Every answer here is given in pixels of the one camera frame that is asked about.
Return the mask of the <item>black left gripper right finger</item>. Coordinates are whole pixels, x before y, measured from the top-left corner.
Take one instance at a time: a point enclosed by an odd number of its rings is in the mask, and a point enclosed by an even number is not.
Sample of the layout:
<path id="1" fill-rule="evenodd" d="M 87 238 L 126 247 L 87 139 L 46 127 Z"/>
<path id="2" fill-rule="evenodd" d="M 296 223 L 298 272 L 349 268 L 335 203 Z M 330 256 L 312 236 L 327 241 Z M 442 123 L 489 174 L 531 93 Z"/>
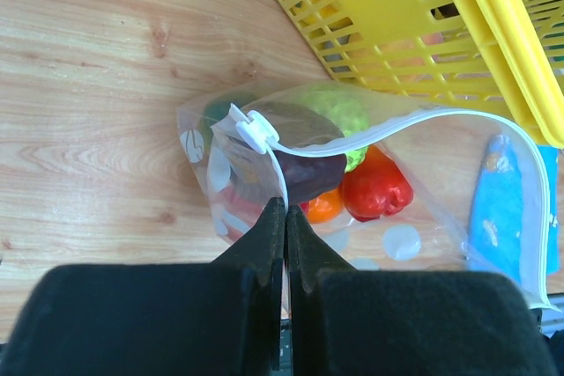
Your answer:
<path id="1" fill-rule="evenodd" d="M 552 375 L 550 351 L 506 277 L 358 270 L 286 217 L 297 375 Z"/>

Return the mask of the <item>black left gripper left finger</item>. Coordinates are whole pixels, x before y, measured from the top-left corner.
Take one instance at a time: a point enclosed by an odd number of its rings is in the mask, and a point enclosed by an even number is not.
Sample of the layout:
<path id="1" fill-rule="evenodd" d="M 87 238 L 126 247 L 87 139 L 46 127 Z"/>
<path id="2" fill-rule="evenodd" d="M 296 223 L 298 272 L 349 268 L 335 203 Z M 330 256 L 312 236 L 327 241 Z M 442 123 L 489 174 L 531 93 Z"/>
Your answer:
<path id="1" fill-rule="evenodd" d="M 278 369 L 286 208 L 208 263 L 72 264 L 33 289 L 4 375 L 268 375 Z"/>

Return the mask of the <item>orange persimmon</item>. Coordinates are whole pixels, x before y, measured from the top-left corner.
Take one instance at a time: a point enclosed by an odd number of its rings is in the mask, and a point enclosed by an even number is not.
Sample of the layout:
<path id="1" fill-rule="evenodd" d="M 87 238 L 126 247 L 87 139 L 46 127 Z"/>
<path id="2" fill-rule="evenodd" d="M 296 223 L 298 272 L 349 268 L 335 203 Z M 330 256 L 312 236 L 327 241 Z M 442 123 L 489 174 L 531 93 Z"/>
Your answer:
<path id="1" fill-rule="evenodd" d="M 323 224 L 337 217 L 343 208 L 339 188 L 335 188 L 309 201 L 306 216 L 310 224 Z"/>

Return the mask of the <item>red bell pepper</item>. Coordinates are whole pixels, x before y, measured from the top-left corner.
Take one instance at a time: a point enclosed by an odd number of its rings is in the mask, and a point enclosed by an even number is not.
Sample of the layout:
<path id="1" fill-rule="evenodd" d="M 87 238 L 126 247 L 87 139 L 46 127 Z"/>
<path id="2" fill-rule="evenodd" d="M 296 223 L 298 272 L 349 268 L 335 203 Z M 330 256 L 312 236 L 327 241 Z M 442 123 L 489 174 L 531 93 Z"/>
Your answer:
<path id="1" fill-rule="evenodd" d="M 360 222 L 396 215 L 414 198 L 396 163 L 375 145 L 368 148 L 362 163 L 345 175 L 340 194 L 349 214 Z"/>

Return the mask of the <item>clear polka dot zip bag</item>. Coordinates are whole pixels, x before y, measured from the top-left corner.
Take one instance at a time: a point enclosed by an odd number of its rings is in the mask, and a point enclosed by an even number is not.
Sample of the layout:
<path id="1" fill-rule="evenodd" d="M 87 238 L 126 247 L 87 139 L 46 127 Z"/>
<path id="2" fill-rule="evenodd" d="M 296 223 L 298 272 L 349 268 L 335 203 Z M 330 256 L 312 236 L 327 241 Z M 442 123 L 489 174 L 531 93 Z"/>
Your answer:
<path id="1" fill-rule="evenodd" d="M 375 145 L 392 159 L 414 193 L 412 202 L 393 216 L 360 222 L 344 206 L 329 222 L 308 222 L 326 244 L 357 269 L 496 272 L 518 287 L 530 307 L 551 307 L 546 289 L 550 187 L 538 146 L 523 129 L 505 118 L 419 98 L 335 82 L 297 86 L 254 83 L 207 94 L 180 106 L 180 142 L 209 203 L 220 238 L 229 243 L 241 238 L 256 223 L 266 204 L 248 203 L 235 195 L 230 182 L 231 166 L 213 133 L 217 123 L 208 127 L 202 122 L 206 105 L 224 94 L 255 94 L 257 100 L 241 107 L 242 119 L 252 118 L 249 126 L 254 135 L 271 133 L 266 139 L 269 146 L 303 157 L 338 155 L 339 148 L 331 151 L 323 145 L 289 149 L 278 142 L 279 135 L 259 113 L 249 111 L 268 101 L 298 105 L 296 95 L 317 84 L 342 85 L 360 93 L 371 127 L 358 141 L 368 148 Z M 511 142 L 522 172 L 521 282 L 487 262 L 469 241 L 479 171 L 490 138 L 498 135 Z M 294 205 L 306 216 L 308 202 Z"/>

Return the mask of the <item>dark purple mangosteen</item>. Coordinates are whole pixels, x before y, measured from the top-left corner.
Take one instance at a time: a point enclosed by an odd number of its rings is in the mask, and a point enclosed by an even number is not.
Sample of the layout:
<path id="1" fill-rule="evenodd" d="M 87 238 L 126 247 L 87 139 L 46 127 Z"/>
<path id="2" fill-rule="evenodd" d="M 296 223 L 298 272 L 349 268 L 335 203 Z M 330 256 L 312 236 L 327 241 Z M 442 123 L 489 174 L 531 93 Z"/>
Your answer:
<path id="1" fill-rule="evenodd" d="M 344 135 L 329 118 L 292 103 L 260 102 L 250 108 L 259 113 L 279 135 L 278 142 L 289 149 L 308 144 L 326 144 Z M 290 205 L 306 203 L 337 188 L 345 175 L 344 153 L 303 157 L 267 144 L 271 137 L 254 135 L 252 118 L 242 119 L 236 107 L 214 126 L 217 143 L 231 166 L 230 182 L 235 195 L 264 205 L 272 197 L 285 197 Z"/>

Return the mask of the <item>green mango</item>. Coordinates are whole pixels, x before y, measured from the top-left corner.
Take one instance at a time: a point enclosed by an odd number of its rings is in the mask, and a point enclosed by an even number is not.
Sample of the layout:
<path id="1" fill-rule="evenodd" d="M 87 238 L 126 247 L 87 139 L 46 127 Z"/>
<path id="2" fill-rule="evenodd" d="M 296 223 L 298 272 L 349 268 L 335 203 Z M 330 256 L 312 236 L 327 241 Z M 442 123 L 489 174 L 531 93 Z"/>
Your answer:
<path id="1" fill-rule="evenodd" d="M 236 92 L 235 94 L 224 94 L 217 97 L 206 105 L 202 116 L 203 125 L 210 127 L 224 119 L 232 104 L 241 108 L 257 99 L 258 97 L 255 94 L 249 92 Z"/>

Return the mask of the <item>green custard apple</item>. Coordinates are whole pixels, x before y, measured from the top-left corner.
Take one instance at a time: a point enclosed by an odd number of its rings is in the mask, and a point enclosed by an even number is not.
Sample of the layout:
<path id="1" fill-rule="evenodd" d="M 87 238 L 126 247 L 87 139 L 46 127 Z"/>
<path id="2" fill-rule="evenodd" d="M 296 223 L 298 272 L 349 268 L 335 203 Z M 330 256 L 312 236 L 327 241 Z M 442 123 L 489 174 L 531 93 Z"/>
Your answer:
<path id="1" fill-rule="evenodd" d="M 345 155 L 345 174 L 354 171 L 367 156 L 367 144 L 358 141 L 371 127 L 362 96 L 342 85 L 310 85 L 296 95 L 296 103 L 314 113 L 308 140 L 302 146 L 324 146 Z"/>

